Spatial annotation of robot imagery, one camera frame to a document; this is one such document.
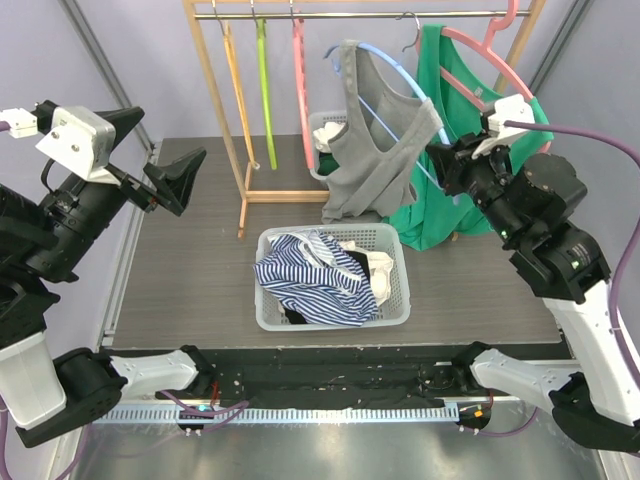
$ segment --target striped shirt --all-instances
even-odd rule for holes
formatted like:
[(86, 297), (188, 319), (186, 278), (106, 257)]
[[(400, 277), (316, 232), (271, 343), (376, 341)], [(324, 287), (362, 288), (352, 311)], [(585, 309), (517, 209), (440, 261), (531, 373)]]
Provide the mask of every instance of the striped shirt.
[(378, 313), (362, 267), (333, 237), (311, 230), (269, 241), (253, 267), (258, 283), (308, 323), (359, 327)]

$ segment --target wooden frame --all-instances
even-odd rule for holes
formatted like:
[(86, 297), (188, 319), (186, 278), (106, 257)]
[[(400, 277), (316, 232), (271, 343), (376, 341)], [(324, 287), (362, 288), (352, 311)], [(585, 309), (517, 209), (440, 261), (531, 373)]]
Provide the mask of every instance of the wooden frame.
[[(338, 3), (348, 2), (350, 0), (296, 0), (296, 3), (301, 2), (313, 2), (313, 3)], [(384, 0), (365, 0), (369, 2), (380, 2)], [(254, 0), (255, 3), (289, 3), (289, 0)], [(529, 14), (523, 20), (518, 33), (516, 34), (515, 41), (511, 46), (509, 55), (507, 56), (507, 63), (513, 68), (520, 60), (522, 52), (531, 36), (531, 32), (540, 16), (546, 0), (531, 0), (529, 7)], [(207, 82), (207, 88), (213, 107), (216, 113), (216, 118), (220, 124), (222, 130), (222, 137), (224, 140), (227, 154), (229, 155), (229, 162), (231, 169), (233, 170), (233, 176), (242, 198), (242, 207), (240, 210), (240, 218), (238, 222), (238, 238), (244, 237), (244, 228), (247, 222), (249, 204), (251, 203), (325, 203), (329, 198), (329, 192), (327, 190), (252, 190), (251, 180), (253, 175), (253, 169), (250, 165), (247, 165), (246, 174), (244, 179), (242, 178), (242, 167), (238, 161), (238, 155), (236, 153), (231, 131), (229, 130), (229, 124), (222, 105), (222, 99), (220, 98), (220, 91), (218, 89), (218, 83), (216, 82), (215, 73), (211, 62), (211, 57), (207, 50), (204, 34), (202, 33), (202, 27), (200, 20), (196, 18), (196, 5), (208, 4), (211, 5), (211, 0), (182, 0), (184, 5), (187, 22), (193, 36), (198, 59), (202, 66), (204, 76)], [(217, 0), (217, 3), (244, 3), (246, 0)], [(506, 82), (502, 77), (498, 78), (496, 82), (496, 90), (501, 92), (504, 90)]]

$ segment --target green shirt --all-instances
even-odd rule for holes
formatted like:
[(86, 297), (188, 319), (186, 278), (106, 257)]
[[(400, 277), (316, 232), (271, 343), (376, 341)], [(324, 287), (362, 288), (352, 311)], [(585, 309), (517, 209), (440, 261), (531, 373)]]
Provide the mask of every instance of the green shirt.
[[(451, 143), (467, 133), (479, 133), (480, 114), (475, 106), (440, 76), (440, 66), (451, 72), (484, 103), (494, 102), (502, 96), (484, 85), (463, 63), (453, 41), (441, 35), (442, 25), (426, 25), (422, 29), (422, 50), (418, 64), (418, 84), (430, 97)], [(538, 101), (531, 101), (537, 123), (549, 123)], [(527, 158), (536, 153), (553, 135), (547, 132), (529, 132), (511, 146), (514, 173)], [(436, 178), (433, 165), (426, 153), (418, 160)], [(385, 221), (395, 227), (402, 243), (416, 250), (426, 250), (444, 241), (452, 232), (478, 235), (491, 231), (487, 219), (468, 195), (461, 195), (458, 205), (452, 197), (445, 197), (416, 166), (411, 183), (418, 194), (413, 205), (401, 207)]]

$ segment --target blue hanger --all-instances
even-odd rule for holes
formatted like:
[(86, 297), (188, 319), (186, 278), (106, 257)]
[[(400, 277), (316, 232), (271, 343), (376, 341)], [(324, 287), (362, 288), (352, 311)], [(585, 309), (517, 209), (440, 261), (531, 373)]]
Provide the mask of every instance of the blue hanger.
[[(329, 50), (327, 50), (327, 53), (324, 55), (323, 58), (325, 59), (329, 58), (329, 56), (333, 53), (333, 51), (336, 48), (338, 48), (338, 46), (339, 45), (334, 45)], [(371, 52), (379, 56), (380, 58), (382, 58), (385, 62), (391, 65), (402, 76), (402, 78), (404, 78), (409, 83), (409, 85), (411, 86), (411, 89), (414, 91), (414, 93), (416, 94), (416, 96), (420, 101), (422, 102), (427, 101), (428, 97), (424, 94), (424, 92), (422, 91), (420, 86), (416, 83), (416, 81), (413, 79), (413, 77), (411, 77), (411, 75), (407, 73), (407, 71), (402, 67), (402, 65), (396, 62), (393, 58), (391, 58), (389, 55), (384, 53), (379, 48), (374, 47), (373, 45), (369, 45), (368, 43), (359, 43), (358, 48), (367, 50), (368, 52)], [(336, 71), (338, 75), (340, 75), (340, 64), (334, 60), (332, 60), (332, 63), (333, 63), (333, 69)], [(369, 111), (369, 113), (371, 113), (371, 115), (373, 115), (373, 117), (380, 123), (380, 125), (382, 125), (382, 127), (387, 131), (387, 133), (391, 136), (391, 138), (393, 138), (395, 142), (398, 143), (400, 140), (398, 139), (397, 135), (393, 133), (393, 131), (387, 126), (387, 124), (382, 121), (382, 119), (378, 116), (378, 114), (373, 111), (373, 109), (367, 104), (367, 102), (364, 101), (364, 99), (360, 95), (358, 95), (358, 99), (360, 100), (360, 103), (362, 103), (362, 105)], [(447, 132), (444, 130), (444, 128), (441, 128), (440, 130), (438, 130), (438, 136), (440, 137), (440, 141), (444, 145), (451, 145), (451, 142), (449, 141), (449, 137), (447, 136)], [(416, 165), (418, 165), (420, 170), (422, 170), (422, 172), (427, 176), (427, 178), (431, 181), (431, 183), (433, 183), (439, 190), (442, 190), (442, 187), (438, 184), (438, 181), (435, 178), (433, 178), (433, 175), (431, 175), (420, 162), (417, 162)], [(458, 205), (457, 195), (453, 198), (453, 203), (454, 205)]]

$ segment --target white basket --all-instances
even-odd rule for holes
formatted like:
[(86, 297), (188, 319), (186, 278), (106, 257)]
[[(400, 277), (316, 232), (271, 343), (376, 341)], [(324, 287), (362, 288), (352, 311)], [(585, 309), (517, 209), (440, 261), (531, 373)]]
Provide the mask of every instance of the white basket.
[(327, 180), (318, 174), (320, 168), (320, 152), (315, 147), (313, 132), (326, 125), (327, 122), (347, 123), (347, 112), (336, 110), (335, 112), (317, 112), (309, 115), (309, 135), (311, 135), (311, 145), (313, 146), (313, 168), (309, 170), (311, 176), (326, 185)]
[[(409, 318), (409, 280), (404, 264), (402, 245), (395, 228), (384, 223), (363, 223), (351, 225), (314, 225), (306, 227), (284, 227), (265, 230), (258, 239), (256, 262), (262, 260), (271, 251), (268, 237), (277, 233), (318, 230), (330, 235), (338, 241), (354, 240), (356, 246), (374, 252), (386, 252), (393, 260), (391, 271), (391, 297), (378, 308), (378, 315), (365, 322), (361, 327), (389, 327), (400, 325)], [(256, 320), (265, 330), (270, 331), (306, 331), (334, 330), (354, 328), (336, 325), (291, 325), (278, 309), (278, 300), (262, 288), (256, 281)]]

